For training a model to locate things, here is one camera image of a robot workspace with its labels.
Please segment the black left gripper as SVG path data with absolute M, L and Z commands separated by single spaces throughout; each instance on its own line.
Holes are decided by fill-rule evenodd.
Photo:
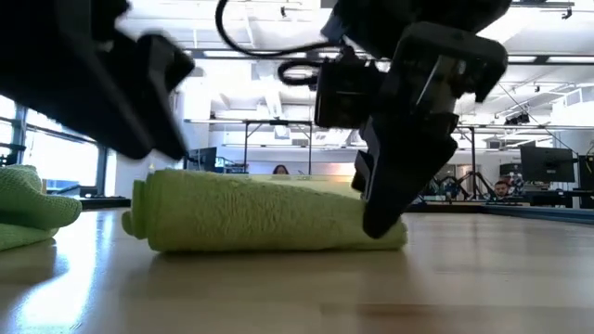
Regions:
M 0 94 L 140 160 L 186 146 L 137 51 L 108 53 L 126 0 L 0 0 Z

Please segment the window frame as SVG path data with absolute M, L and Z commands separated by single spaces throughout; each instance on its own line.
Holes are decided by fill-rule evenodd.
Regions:
M 50 191 L 105 190 L 108 150 L 87 136 L 0 95 L 0 162 L 35 167 Z

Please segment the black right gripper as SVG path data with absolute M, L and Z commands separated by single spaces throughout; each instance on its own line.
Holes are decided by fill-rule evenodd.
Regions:
M 372 55 L 391 63 L 374 96 L 374 117 L 360 129 L 374 161 L 361 199 L 364 232 L 382 238 L 454 155 L 456 101 L 473 94 L 484 102 L 507 70 L 508 52 L 473 32 L 422 21 Z

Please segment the black metal stand frame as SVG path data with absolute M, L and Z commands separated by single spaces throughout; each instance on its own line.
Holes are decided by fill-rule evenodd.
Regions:
M 481 173 L 493 185 L 502 164 L 520 163 L 521 148 L 567 148 L 575 155 L 594 155 L 594 127 L 571 125 L 461 125 L 453 134 L 458 149 L 451 164 Z
M 244 131 L 244 143 L 243 143 L 243 173 L 248 173 L 248 142 L 250 136 L 255 133 L 263 124 L 267 124 L 270 126 L 285 126 L 288 127 L 290 125 L 296 125 L 306 136 L 308 139 L 308 174 L 312 174 L 312 135 L 314 130 L 314 125 L 312 121 L 296 121 L 296 120 L 281 120 L 281 119 L 270 119 L 270 120 L 244 120 L 242 121 L 245 124 L 245 131 Z M 257 126 L 251 131 L 250 125 L 256 124 Z M 301 126 L 308 126 L 309 132 L 305 132 Z

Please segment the yellow-green microfiber towel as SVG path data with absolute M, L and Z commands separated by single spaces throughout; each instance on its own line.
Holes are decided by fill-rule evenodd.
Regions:
M 133 186 L 123 230 L 154 251 L 375 251 L 407 244 L 403 221 L 382 238 L 362 227 L 364 203 L 222 173 L 159 170 Z

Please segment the bright green microfiber towel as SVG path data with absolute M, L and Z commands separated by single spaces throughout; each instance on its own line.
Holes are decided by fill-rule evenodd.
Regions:
M 78 199 L 44 193 L 35 167 L 0 167 L 0 251 L 51 239 L 82 210 Z

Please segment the black desk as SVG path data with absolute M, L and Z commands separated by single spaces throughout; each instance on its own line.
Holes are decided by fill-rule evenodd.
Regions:
M 542 190 L 526 191 L 523 195 L 531 206 L 563 206 L 574 207 L 574 199 L 578 199 L 580 209 L 594 209 L 594 191 L 592 190 Z

